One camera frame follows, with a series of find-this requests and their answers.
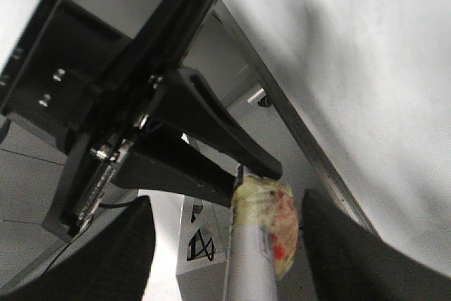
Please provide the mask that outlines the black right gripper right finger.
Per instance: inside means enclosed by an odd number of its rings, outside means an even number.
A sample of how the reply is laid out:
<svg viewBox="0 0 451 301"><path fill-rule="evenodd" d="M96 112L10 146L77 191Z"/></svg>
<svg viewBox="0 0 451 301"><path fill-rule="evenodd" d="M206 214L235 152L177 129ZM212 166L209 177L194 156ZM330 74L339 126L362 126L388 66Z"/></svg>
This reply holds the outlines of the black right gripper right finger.
<svg viewBox="0 0 451 301"><path fill-rule="evenodd" d="M389 246L321 192L305 192L302 221L320 300L450 299L449 277Z"/></svg>

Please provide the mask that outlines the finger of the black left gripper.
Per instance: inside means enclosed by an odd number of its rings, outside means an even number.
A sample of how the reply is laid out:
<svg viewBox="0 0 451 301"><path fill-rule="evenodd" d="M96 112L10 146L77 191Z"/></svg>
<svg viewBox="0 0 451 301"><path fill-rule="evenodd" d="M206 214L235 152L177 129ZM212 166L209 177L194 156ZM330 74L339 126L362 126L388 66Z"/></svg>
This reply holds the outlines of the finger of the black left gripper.
<svg viewBox="0 0 451 301"><path fill-rule="evenodd" d="M282 165L228 113L204 79L191 68L178 68L154 75L151 117L169 125L236 162L252 173L279 179Z"/></svg>
<svg viewBox="0 0 451 301"><path fill-rule="evenodd" d="M229 208L234 177L180 136L155 133L133 145L112 183L123 189L173 192Z"/></svg>

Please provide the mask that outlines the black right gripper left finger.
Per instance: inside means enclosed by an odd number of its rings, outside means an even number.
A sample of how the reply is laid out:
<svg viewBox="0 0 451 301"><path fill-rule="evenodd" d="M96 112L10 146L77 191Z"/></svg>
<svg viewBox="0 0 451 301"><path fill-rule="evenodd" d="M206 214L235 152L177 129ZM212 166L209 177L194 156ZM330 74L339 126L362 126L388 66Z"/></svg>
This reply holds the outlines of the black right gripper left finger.
<svg viewBox="0 0 451 301"><path fill-rule="evenodd" d="M2 300L141 300L156 231L150 199L141 196L72 256Z"/></svg>

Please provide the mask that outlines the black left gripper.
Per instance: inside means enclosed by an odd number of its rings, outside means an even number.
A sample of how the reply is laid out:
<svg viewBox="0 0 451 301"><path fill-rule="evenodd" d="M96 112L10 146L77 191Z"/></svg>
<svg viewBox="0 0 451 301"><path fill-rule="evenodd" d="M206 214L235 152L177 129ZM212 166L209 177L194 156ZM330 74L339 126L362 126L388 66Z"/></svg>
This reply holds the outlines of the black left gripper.
<svg viewBox="0 0 451 301"><path fill-rule="evenodd" d="M216 0L162 0L134 38L72 0L41 0L1 94L7 119L67 161L43 227L71 240L85 226L129 149L181 132L151 117L150 79L181 61Z"/></svg>

